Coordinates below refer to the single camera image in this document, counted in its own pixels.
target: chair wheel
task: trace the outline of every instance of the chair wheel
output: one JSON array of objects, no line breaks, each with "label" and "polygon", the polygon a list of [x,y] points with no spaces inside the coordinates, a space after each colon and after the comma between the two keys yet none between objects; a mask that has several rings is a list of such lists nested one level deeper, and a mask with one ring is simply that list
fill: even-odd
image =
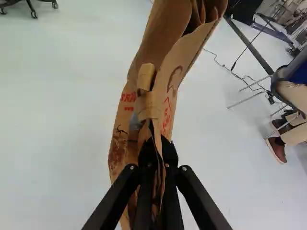
[{"label": "chair wheel", "polygon": [[58,3],[56,3],[56,2],[53,2],[51,5],[52,5],[52,7],[53,7],[54,9],[58,9],[58,8],[59,8]]},{"label": "chair wheel", "polygon": [[4,11],[4,9],[3,9],[3,8],[0,8],[0,14],[2,14],[2,15],[6,15],[6,14],[7,14],[7,12],[6,12],[6,11]]},{"label": "chair wheel", "polygon": [[37,13],[35,11],[32,11],[31,17],[34,18],[34,19],[37,19],[38,18]]}]

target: shoe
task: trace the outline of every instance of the shoe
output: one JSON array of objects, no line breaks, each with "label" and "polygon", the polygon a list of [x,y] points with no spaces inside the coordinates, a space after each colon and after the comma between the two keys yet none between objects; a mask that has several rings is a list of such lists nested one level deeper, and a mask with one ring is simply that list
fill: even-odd
[{"label": "shoe", "polygon": [[[279,127],[283,126],[283,125],[286,124],[286,123],[287,123],[287,120],[286,120],[286,119],[278,119],[278,120],[273,120],[273,121],[272,121],[272,125],[273,125],[276,129],[278,129]],[[291,129],[292,129],[292,126],[291,126],[290,124],[288,124],[288,125],[286,125],[285,127],[281,128],[281,129],[279,130],[279,133],[280,133],[280,135],[281,135],[281,134],[284,134],[284,133],[290,131]]]},{"label": "shoe", "polygon": [[280,164],[286,164],[287,159],[286,159],[286,154],[284,152],[284,146],[277,145],[275,143],[276,138],[268,138],[265,140],[267,145],[269,146],[271,152],[274,154],[275,158]]}]

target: brown cardboard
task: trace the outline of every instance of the brown cardboard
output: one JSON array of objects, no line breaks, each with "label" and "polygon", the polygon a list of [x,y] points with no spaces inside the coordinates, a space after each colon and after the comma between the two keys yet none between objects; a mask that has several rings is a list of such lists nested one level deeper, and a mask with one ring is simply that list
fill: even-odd
[{"label": "brown cardboard", "polygon": [[[111,182],[126,164],[138,164],[143,142],[153,135],[148,128],[152,123],[160,160],[154,195],[162,198],[165,169],[160,134],[171,140],[179,86],[226,7],[227,0],[154,1],[118,105],[108,159]],[[144,124],[141,130],[129,128],[133,113]],[[122,229],[130,229],[136,200],[137,193],[120,220]],[[152,211],[156,217],[160,205],[153,205]]]}]

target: white floor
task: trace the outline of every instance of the white floor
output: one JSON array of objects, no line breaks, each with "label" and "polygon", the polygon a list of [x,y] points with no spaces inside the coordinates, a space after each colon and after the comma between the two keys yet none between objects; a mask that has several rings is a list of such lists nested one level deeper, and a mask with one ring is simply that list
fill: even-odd
[{"label": "white floor", "polygon": [[[0,228],[80,229],[110,187],[107,154],[120,92],[142,39],[147,0],[24,2],[0,17]],[[251,39],[257,31],[237,23]],[[285,43],[261,34],[255,47],[275,70]],[[222,20],[206,49],[231,67],[245,45]],[[305,144],[279,165],[263,136],[280,106],[252,92],[202,52],[180,89],[173,140],[234,230],[304,230]],[[235,72],[265,71],[247,51]],[[186,229],[197,229],[182,199]]]}]

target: metal pole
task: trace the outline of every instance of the metal pole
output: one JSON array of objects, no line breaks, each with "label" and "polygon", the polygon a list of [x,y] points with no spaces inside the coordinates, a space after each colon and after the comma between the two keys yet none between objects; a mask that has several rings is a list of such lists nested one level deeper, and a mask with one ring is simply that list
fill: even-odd
[{"label": "metal pole", "polygon": [[286,104],[283,108],[277,110],[275,113],[271,114],[270,116],[274,116],[275,114],[279,113],[280,111],[282,111],[285,107],[287,107],[288,105]]},{"label": "metal pole", "polygon": [[248,101],[249,99],[252,99],[253,97],[256,97],[256,96],[258,96],[258,95],[260,95],[260,94],[262,94],[262,93],[265,93],[265,92],[264,92],[264,91],[259,92],[259,93],[255,94],[255,95],[251,96],[251,97],[248,97],[247,99],[244,99],[244,100],[242,100],[242,101],[240,101],[240,102],[237,102],[237,103],[235,103],[235,104],[233,104],[233,105],[227,107],[227,109],[230,109],[230,108],[232,108],[232,107],[235,107],[236,105],[241,104],[241,103],[243,103],[243,102],[246,102],[246,101]]},{"label": "metal pole", "polygon": [[269,76],[266,76],[265,78],[261,78],[260,80],[252,83],[251,85],[248,85],[247,87],[244,87],[243,89],[239,90],[239,92],[241,92],[241,91],[243,91],[243,90],[245,90],[245,89],[247,89],[247,88],[249,88],[249,87],[251,87],[251,86],[253,86],[253,85],[257,84],[257,83],[259,83],[260,81],[263,81],[263,80],[269,78],[269,77],[271,77],[271,76],[269,75]]},{"label": "metal pole", "polygon": [[270,135],[267,135],[264,139],[269,138],[270,136],[272,136],[273,134],[277,133],[279,130],[281,130],[283,127],[287,126],[288,124],[290,124],[291,122],[293,122],[295,119],[297,119],[299,117],[299,114],[297,114],[297,116],[295,118],[293,118],[291,121],[288,121],[287,123],[285,123],[283,126],[280,126],[277,130],[275,130],[273,133],[271,133]]}]

